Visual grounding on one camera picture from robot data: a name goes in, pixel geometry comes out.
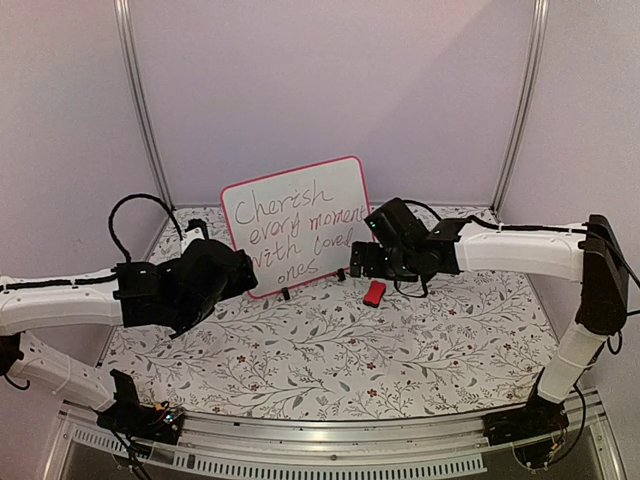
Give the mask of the pink framed whiteboard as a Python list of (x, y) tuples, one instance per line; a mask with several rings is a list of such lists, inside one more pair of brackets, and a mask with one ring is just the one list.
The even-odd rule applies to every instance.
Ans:
[(220, 200), (234, 248), (252, 259), (256, 299), (348, 270), (352, 243), (373, 239), (355, 156), (230, 185)]

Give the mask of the red whiteboard eraser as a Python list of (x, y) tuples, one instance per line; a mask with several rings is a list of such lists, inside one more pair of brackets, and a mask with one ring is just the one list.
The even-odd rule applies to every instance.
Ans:
[(386, 290), (387, 285), (385, 283), (373, 280), (363, 297), (363, 304), (368, 307), (378, 308), (386, 293)]

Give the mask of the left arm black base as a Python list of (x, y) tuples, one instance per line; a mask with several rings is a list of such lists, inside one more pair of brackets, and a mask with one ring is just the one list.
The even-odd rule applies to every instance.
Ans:
[(114, 403), (97, 411), (97, 425), (125, 436), (176, 445), (184, 425), (184, 409), (164, 401), (155, 406), (140, 402), (132, 377), (116, 369)]

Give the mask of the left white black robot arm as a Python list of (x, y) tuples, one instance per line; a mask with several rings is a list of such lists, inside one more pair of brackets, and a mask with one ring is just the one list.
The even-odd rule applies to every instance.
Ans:
[(217, 303), (257, 285), (252, 262), (215, 240), (196, 239), (172, 260), (120, 263), (110, 270), (60, 280), (1, 283), (1, 372), (52, 394), (109, 412), (128, 434), (148, 426), (131, 378), (104, 373), (34, 336), (56, 326), (160, 326), (172, 337), (209, 317)]

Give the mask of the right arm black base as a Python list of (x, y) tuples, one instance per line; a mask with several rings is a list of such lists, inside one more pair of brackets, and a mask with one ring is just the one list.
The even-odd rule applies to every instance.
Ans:
[(567, 445), (569, 418), (564, 403), (555, 404), (532, 395), (524, 406), (488, 413), (482, 417), (483, 436), (491, 446), (514, 444), (517, 463), (530, 472), (546, 470), (567, 457), (577, 446), (586, 424), (586, 401), (578, 392), (581, 417), (578, 433)]

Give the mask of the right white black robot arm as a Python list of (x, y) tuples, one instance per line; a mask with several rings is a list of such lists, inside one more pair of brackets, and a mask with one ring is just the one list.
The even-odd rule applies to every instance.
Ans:
[(543, 368), (517, 427), (537, 436), (556, 417), (573, 385), (628, 318), (632, 276), (606, 217), (567, 225), (490, 223), (477, 216), (426, 227), (394, 198), (365, 219), (373, 239), (351, 246), (351, 276), (427, 284), (438, 274), (513, 272), (580, 286), (580, 303), (558, 349)]

